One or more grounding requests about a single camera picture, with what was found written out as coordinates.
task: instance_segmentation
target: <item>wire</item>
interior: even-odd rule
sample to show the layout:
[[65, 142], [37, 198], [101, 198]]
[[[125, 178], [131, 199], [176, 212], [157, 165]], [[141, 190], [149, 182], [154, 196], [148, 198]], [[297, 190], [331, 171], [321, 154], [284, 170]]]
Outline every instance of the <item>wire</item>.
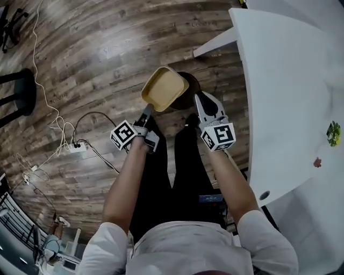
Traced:
[[79, 122], [84, 118], [86, 117], [86, 115], [89, 115], [89, 114], [102, 114], [103, 116], [105, 116], [112, 124], [114, 127], [116, 127], [116, 124], [111, 120], [111, 118], [109, 118], [106, 114], [102, 113], [102, 112], [88, 112], [86, 114], [84, 114], [82, 117], [79, 118], [79, 120], [77, 121], [76, 125], [75, 125], [75, 128], [74, 128], [74, 131], [73, 131], [73, 136], [71, 138], [71, 143], [73, 143], [74, 147], [76, 147], [76, 144], [74, 142], [74, 136], [76, 134], [76, 129], [77, 129], [77, 126], [79, 125]]
[[[18, 156], [20, 156], [20, 157], [24, 160], [24, 162], [25, 162], [25, 164], [26, 164], [27, 166], [19, 160]], [[28, 164], [28, 162], [24, 159], [24, 157], [23, 157], [21, 154], [16, 153], [16, 157], [17, 157], [17, 161], [19, 162], [19, 164], [20, 164], [22, 167], [24, 167], [25, 170], [28, 171], [28, 172], [23, 172], [23, 179], [24, 179], [25, 182], [31, 182], [31, 181], [33, 180], [31, 175], [38, 177], [39, 179], [43, 180], [44, 182], [50, 182], [50, 177], [49, 177], [49, 175], [47, 174], [47, 172], [44, 171], [44, 170], [42, 170], [42, 169], [40, 169], [40, 167], [41, 167], [44, 163], [46, 163], [47, 161], [43, 162], [43, 164], [41, 164], [40, 167], [38, 167], [35, 171], [32, 171], [32, 169], [30, 168], [30, 165]], [[42, 172], [42, 173], [46, 176], [46, 179], [44, 179], [44, 178], [42, 178], [41, 176], [37, 175], [37, 174], [36, 174], [37, 172]]]
[[6, 49], [13, 49], [16, 45], [17, 44], [15, 44], [15, 45], [13, 44], [12, 47], [9, 47], [8, 45], [5, 44], [5, 47], [6, 47]]
[[228, 226], [228, 206], [226, 204], [226, 227]]
[[34, 187], [34, 190], [33, 190], [33, 192], [36, 194], [36, 195], [38, 195], [37, 193], [36, 193], [36, 190], [38, 190], [39, 192], [41, 192], [41, 194], [47, 199], [47, 201], [49, 201], [49, 203], [50, 203], [50, 205], [52, 206], [52, 208], [55, 210], [55, 212], [56, 212], [56, 208], [54, 207], [54, 205], [52, 204], [52, 202], [47, 198], [47, 196], [41, 191], [41, 189], [39, 189], [39, 188], [37, 188], [33, 183], [31, 183], [31, 182], [29, 182], [30, 184], [32, 184], [33, 185], [33, 187]]
[[15, 186], [15, 188], [12, 189], [10, 195], [12, 195], [13, 192], [15, 191], [15, 189], [17, 189], [17, 187], [18, 187], [20, 184], [22, 184], [23, 182], [24, 182], [24, 180], [22, 180], [20, 183], [18, 183], [18, 184]]
[[92, 150], [93, 150], [93, 152], [95, 152], [97, 155], [98, 155], [98, 157], [100, 157], [104, 162], [105, 162], [105, 164], [108, 166], [108, 167], [110, 167], [111, 169], [113, 169], [117, 174], [119, 174], [119, 171], [108, 161], [108, 160], [106, 160], [87, 140], [85, 140], [85, 139], [79, 139], [79, 140], [77, 140], [77, 142], [76, 143], [78, 143], [79, 141], [83, 141], [83, 142], [85, 142], [85, 144], [86, 144], [86, 146], [87, 147], [89, 147], [89, 148], [91, 148]]
[[44, 254], [44, 256], [45, 256], [45, 249], [47, 248], [47, 245], [48, 245], [48, 243], [49, 242], [56, 242], [57, 244], [58, 244], [58, 246], [59, 246], [59, 250], [58, 250], [58, 252], [55, 252], [55, 251], [53, 251], [54, 252], [54, 255], [52, 256], [52, 258], [54, 257], [55, 258], [55, 256], [59, 253], [59, 251], [60, 251], [60, 244], [59, 244], [59, 242], [57, 241], [57, 240], [50, 240], [50, 241], [48, 241], [47, 243], [45, 243], [44, 245], [43, 245], [43, 247], [42, 247], [42, 252], [43, 252], [43, 254]]
[[34, 68], [35, 68], [34, 81], [35, 81], [35, 83], [36, 83], [38, 86], [40, 86], [40, 87], [42, 88], [46, 105], [47, 105], [49, 108], [51, 108], [51, 109], [53, 109], [53, 110], [55, 110], [55, 111], [57, 112], [55, 119], [50, 123], [50, 129], [58, 129], [58, 130], [61, 131], [61, 142], [60, 142], [60, 145], [57, 147], [56, 151], [55, 151], [47, 160], [45, 160], [41, 165], [39, 165], [38, 168], [36, 169], [36, 171], [41, 171], [41, 172], [47, 177], [47, 179], [43, 179], [42, 177], [40, 177], [39, 175], [37, 175], [37, 173], [35, 173], [35, 171], [32, 171], [32, 170], [30, 169], [29, 166], [23, 165], [23, 163], [20, 162], [20, 160], [18, 159], [18, 155], [19, 155], [24, 161], [25, 161], [25, 159], [23, 158], [22, 155], [20, 155], [20, 154], [17, 153], [17, 160], [18, 160], [19, 164], [20, 164], [21, 166], [23, 166], [26, 170], [28, 170], [28, 172], [23, 172], [23, 179], [24, 179], [24, 181], [29, 181], [29, 182], [32, 181], [32, 176], [31, 176], [31, 175], [35, 175], [36, 177], [40, 178], [40, 179], [43, 180], [44, 182], [50, 181], [49, 175], [48, 175], [45, 171], [43, 171], [42, 169], [40, 169], [40, 168], [41, 168], [45, 163], [47, 163], [55, 154], [56, 154], [56, 156], [60, 156], [61, 151], [62, 151], [63, 148], [64, 148], [65, 150], [69, 151], [68, 142], [67, 142], [67, 140], [66, 140], [66, 134], [65, 134], [66, 125], [71, 125], [71, 127], [73, 128], [73, 130], [75, 130], [73, 124], [71, 124], [71, 123], [68, 122], [68, 121], [66, 122], [66, 121], [64, 120], [64, 118], [63, 118], [62, 116], [60, 116], [60, 112], [59, 112], [58, 109], [56, 109], [56, 108], [54, 108], [54, 107], [52, 107], [52, 106], [49, 105], [48, 100], [47, 100], [47, 96], [46, 96], [45, 87], [44, 87], [42, 84], [40, 84], [40, 83], [37, 82], [38, 68], [37, 68], [37, 65], [36, 65], [34, 59], [35, 59], [35, 53], [36, 53], [36, 46], [37, 46], [37, 42], [38, 42], [38, 36], [37, 36], [37, 34], [36, 34], [36, 32], [35, 32], [35, 29], [36, 29], [36, 26], [37, 26], [37, 23], [38, 23], [38, 20], [39, 20], [39, 9], [40, 9], [40, 7], [41, 7], [42, 2], [43, 2], [43, 0], [41, 0], [41, 2], [39, 3], [39, 5], [38, 5], [38, 7], [37, 7], [37, 19], [36, 19], [36, 22], [35, 22], [34, 27], [33, 27], [33, 30], [32, 30], [32, 33], [33, 33], [34, 36], [35, 36], [35, 43], [34, 43], [33, 55], [32, 55], [32, 63], [33, 63], [33, 66], [34, 66]]

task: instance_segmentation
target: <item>black cable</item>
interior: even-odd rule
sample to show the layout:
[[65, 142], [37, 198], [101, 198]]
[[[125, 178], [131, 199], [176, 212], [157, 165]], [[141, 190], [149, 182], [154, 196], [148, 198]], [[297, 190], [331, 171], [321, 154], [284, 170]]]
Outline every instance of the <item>black cable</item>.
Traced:
[[36, 190], [38, 190], [39, 192], [41, 192], [41, 194], [47, 199], [47, 201], [49, 201], [50, 205], [52, 206], [52, 208], [55, 210], [55, 213], [56, 213], [56, 208], [54, 207], [54, 205], [52, 204], [52, 202], [47, 198], [47, 196], [44, 195], [44, 193], [41, 191], [41, 189], [37, 188], [37, 187], [36, 187], [33, 183], [31, 183], [31, 182], [30, 182], [30, 184], [32, 184], [33, 187], [34, 187], [33, 192], [34, 192], [36, 195], [38, 195], [38, 194], [36, 193]]
[[228, 206], [226, 205], [226, 227], [228, 226]]
[[82, 120], [82, 119], [83, 119], [84, 117], [86, 117], [86, 115], [88, 115], [88, 114], [102, 114], [103, 116], [105, 116], [105, 117], [106, 117], [106, 118], [116, 127], [116, 124], [111, 120], [111, 118], [109, 118], [106, 114], [104, 114], [104, 113], [102, 113], [102, 112], [88, 112], [88, 113], [84, 114], [84, 115], [83, 115], [82, 117], [80, 117], [79, 120], [77, 121], [77, 123], [76, 123], [76, 125], [75, 125], [75, 128], [74, 128], [74, 131], [73, 131], [73, 138], [72, 138], [72, 141], [73, 141], [73, 145], [74, 145], [75, 148], [76, 148], [77, 142], [76, 142], [76, 144], [75, 144], [75, 142], [74, 142], [74, 136], [75, 136], [75, 133], [76, 133], [77, 126], [78, 126], [80, 120]]
[[[91, 147], [91, 149], [93, 149], [93, 150], [95, 151], [95, 153], [97, 152], [97, 153], [100, 155], [100, 153], [96, 150], [96, 148], [94, 148], [87, 140], [85, 140], [85, 139], [78, 139], [78, 140], [76, 141], [76, 143], [78, 144], [79, 141], [85, 142], [89, 147]], [[104, 161], [102, 158], [101, 158], [101, 160], [107, 165], [107, 167], [113, 169], [113, 167], [111, 167], [111, 166], [110, 166], [106, 161]]]
[[15, 189], [17, 189], [17, 187], [18, 187], [20, 184], [22, 184], [23, 182], [24, 182], [24, 180], [22, 180], [20, 183], [18, 183], [18, 184], [15, 186], [15, 188], [12, 189], [12, 191], [10, 192], [10, 195], [12, 195], [13, 192], [15, 191]]
[[47, 248], [47, 244], [49, 243], [49, 242], [56, 242], [57, 244], [58, 244], [58, 246], [59, 246], [59, 250], [58, 250], [58, 252], [55, 252], [55, 251], [53, 251], [54, 252], [54, 255], [51, 257], [51, 258], [55, 258], [56, 256], [57, 256], [57, 254], [60, 252], [60, 244], [59, 244], [59, 242], [57, 241], [57, 240], [50, 240], [50, 241], [48, 241], [45, 245], [43, 245], [43, 247], [42, 247], [42, 253], [43, 253], [43, 255], [44, 255], [44, 257], [45, 257], [45, 249]]
[[19, 42], [20, 42], [20, 37], [19, 37], [18, 43], [16, 45], [13, 44], [12, 47], [9, 47], [8, 45], [5, 44], [5, 47], [6, 47], [6, 49], [13, 49], [15, 46], [17, 46], [19, 44]]

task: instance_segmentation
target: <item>yellow tray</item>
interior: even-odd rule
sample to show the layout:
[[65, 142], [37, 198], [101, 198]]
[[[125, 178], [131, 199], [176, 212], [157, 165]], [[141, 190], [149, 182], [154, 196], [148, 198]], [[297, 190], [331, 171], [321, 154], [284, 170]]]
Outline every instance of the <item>yellow tray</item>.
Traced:
[[160, 67], [145, 84], [141, 96], [145, 102], [154, 106], [154, 110], [162, 112], [188, 87], [189, 83], [175, 70]]

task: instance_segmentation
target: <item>power strip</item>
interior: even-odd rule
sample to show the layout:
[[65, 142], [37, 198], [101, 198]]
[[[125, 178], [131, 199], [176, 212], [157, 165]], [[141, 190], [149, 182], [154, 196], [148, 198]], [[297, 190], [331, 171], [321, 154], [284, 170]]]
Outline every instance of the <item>power strip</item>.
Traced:
[[87, 150], [85, 142], [79, 142], [78, 144], [80, 144], [80, 147], [74, 148], [73, 144], [69, 144], [69, 151], [70, 153], [79, 153], [79, 152], [85, 152]]

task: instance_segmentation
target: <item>hand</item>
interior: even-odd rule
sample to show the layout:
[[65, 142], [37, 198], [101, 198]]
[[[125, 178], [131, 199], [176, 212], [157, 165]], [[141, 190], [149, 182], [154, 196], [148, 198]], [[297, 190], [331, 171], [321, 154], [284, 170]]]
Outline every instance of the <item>hand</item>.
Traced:
[[133, 141], [131, 142], [130, 150], [143, 150], [145, 153], [148, 153], [149, 147], [145, 144], [145, 139], [142, 136], [134, 137]]

